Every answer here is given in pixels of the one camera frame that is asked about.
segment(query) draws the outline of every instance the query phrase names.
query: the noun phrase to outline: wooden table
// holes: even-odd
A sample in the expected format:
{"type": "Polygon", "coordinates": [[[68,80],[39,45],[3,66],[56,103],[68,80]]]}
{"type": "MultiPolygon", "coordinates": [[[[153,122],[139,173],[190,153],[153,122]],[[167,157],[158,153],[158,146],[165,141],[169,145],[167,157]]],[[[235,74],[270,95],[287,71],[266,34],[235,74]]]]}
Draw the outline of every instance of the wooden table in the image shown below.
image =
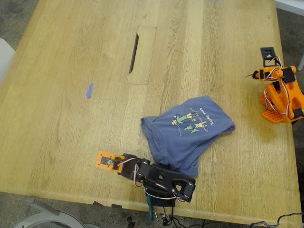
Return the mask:
{"type": "Polygon", "coordinates": [[[275,224],[300,212],[291,125],[260,116],[265,84],[245,77],[269,46],[282,58],[270,0],[40,0],[0,87],[0,191],[147,211],[142,188],[95,168],[97,151],[151,160],[140,118],[209,95],[236,130],[202,153],[175,214],[275,224]]]}

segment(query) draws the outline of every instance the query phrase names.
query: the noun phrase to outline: black cable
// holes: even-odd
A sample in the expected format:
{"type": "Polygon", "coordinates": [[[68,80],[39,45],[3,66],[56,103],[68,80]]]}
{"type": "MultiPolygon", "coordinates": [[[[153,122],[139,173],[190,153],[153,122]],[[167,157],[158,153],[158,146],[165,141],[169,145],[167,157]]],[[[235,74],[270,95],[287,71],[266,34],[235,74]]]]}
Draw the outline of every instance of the black cable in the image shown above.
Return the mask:
{"type": "Polygon", "coordinates": [[[281,216],[277,219],[277,224],[278,224],[278,225],[280,224],[280,219],[281,219],[281,218],[283,218],[283,217],[289,217],[289,216],[292,216],[292,215],[304,215],[304,213],[291,213],[291,214],[281,215],[281,216]]]}
{"type": "Polygon", "coordinates": [[[286,215],[281,215],[275,225],[269,225],[268,223],[266,223],[265,221],[260,221],[260,222],[256,222],[256,223],[252,223],[250,224],[249,228],[252,228],[252,227],[255,227],[255,226],[258,226],[258,225],[265,225],[266,227],[268,228],[276,228],[280,225],[280,219],[283,218],[283,217],[288,217],[288,216],[292,216],[292,215],[304,215],[304,213],[291,213],[291,214],[286,214],[286,215]]]}
{"type": "Polygon", "coordinates": [[[205,225],[205,220],[203,222],[203,225],[201,225],[201,224],[194,224],[194,225],[189,226],[188,228],[191,228],[191,227],[194,227],[194,226],[202,226],[202,228],[203,228],[204,225],[205,225]]]}
{"type": "Polygon", "coordinates": [[[304,172],[304,166],[301,163],[296,163],[297,165],[300,165],[302,167],[302,171],[304,172]]]}

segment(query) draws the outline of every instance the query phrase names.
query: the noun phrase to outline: small blue object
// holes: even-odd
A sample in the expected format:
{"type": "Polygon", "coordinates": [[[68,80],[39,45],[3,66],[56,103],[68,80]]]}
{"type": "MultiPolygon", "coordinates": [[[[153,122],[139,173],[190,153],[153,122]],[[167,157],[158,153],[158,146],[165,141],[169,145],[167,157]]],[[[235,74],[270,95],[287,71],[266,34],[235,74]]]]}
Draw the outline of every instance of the small blue object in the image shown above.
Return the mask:
{"type": "Polygon", "coordinates": [[[93,83],[91,83],[87,89],[87,92],[85,94],[87,98],[91,97],[92,89],[93,89],[93,83]]]}

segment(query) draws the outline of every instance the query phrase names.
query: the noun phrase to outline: black plastic part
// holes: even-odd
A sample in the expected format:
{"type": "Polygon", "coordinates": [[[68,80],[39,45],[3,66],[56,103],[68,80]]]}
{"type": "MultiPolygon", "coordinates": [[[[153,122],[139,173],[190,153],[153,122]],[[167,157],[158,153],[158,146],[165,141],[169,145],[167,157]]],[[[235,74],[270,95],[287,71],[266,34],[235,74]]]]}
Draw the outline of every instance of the black plastic part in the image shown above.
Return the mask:
{"type": "Polygon", "coordinates": [[[280,91],[281,90],[279,81],[275,81],[272,84],[274,85],[276,91],[280,91]]]}
{"type": "Polygon", "coordinates": [[[264,70],[260,70],[260,78],[264,79],[264,70]]]}
{"type": "Polygon", "coordinates": [[[252,74],[252,78],[253,79],[258,79],[258,77],[256,77],[256,74],[258,73],[258,71],[256,70],[255,72],[253,72],[253,74],[252,74]]]}
{"type": "Polygon", "coordinates": [[[122,175],[123,177],[133,180],[134,177],[134,167],[135,164],[141,162],[140,158],[137,158],[135,155],[124,153],[124,160],[128,160],[130,158],[135,158],[133,160],[128,161],[127,163],[123,164],[122,172],[118,173],[118,175],[122,175]]]}
{"type": "Polygon", "coordinates": [[[295,74],[294,74],[294,72],[293,72],[293,70],[292,70],[291,67],[282,69],[282,71],[283,71],[283,77],[282,77],[282,79],[283,79],[283,81],[285,83],[295,81],[295,74]]]}
{"type": "MultiPolygon", "coordinates": [[[[166,190],[161,189],[160,187],[157,187],[155,185],[149,184],[147,182],[143,183],[143,187],[146,189],[146,192],[150,195],[156,196],[158,198],[171,198],[174,197],[172,192],[168,192],[166,190]]],[[[175,200],[167,200],[167,199],[158,199],[155,197],[152,197],[152,204],[154,207],[174,207],[175,206],[175,200]]]]}
{"type": "Polygon", "coordinates": [[[146,178],[144,186],[149,184],[151,187],[155,186],[154,189],[165,190],[187,202],[191,201],[195,189],[194,178],[179,172],[162,169],[154,164],[147,165],[145,163],[139,164],[138,173],[146,178]]]}
{"type": "MultiPolygon", "coordinates": [[[[263,57],[263,66],[266,67],[266,60],[272,60],[276,57],[276,53],[273,47],[261,47],[261,53],[263,57]]],[[[278,66],[278,61],[275,59],[275,66],[278,66]]]]}
{"type": "Polygon", "coordinates": [[[118,170],[119,166],[118,166],[118,162],[113,162],[113,170],[118,170]]]}
{"type": "Polygon", "coordinates": [[[270,74],[270,72],[265,72],[265,73],[264,73],[265,78],[267,78],[269,74],[270,74]]]}
{"type": "Polygon", "coordinates": [[[301,108],[294,109],[293,113],[294,113],[294,119],[303,115],[303,111],[301,108]]]}
{"type": "MultiPolygon", "coordinates": [[[[123,154],[124,160],[134,158],[123,164],[122,175],[125,178],[133,180],[134,167],[138,165],[136,181],[142,181],[146,191],[156,197],[171,198],[178,197],[184,201],[191,202],[192,194],[195,189],[195,179],[183,173],[170,171],[158,167],[155,164],[150,165],[150,161],[140,159],[132,154],[123,154]]],[[[156,201],[153,197],[153,205],[169,206],[170,200],[166,202],[156,201]]]]}

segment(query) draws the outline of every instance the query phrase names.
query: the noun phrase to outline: blue t-shirt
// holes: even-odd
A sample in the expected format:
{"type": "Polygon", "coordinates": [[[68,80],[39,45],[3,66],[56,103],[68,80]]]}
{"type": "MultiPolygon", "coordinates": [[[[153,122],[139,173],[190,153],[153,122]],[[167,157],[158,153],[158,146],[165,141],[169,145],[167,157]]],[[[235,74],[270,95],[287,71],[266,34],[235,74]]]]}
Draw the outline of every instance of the blue t-shirt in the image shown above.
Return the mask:
{"type": "Polygon", "coordinates": [[[199,155],[219,135],[235,129],[232,120],[208,96],[191,98],[141,122],[155,162],[189,176],[198,175],[199,155]]]}

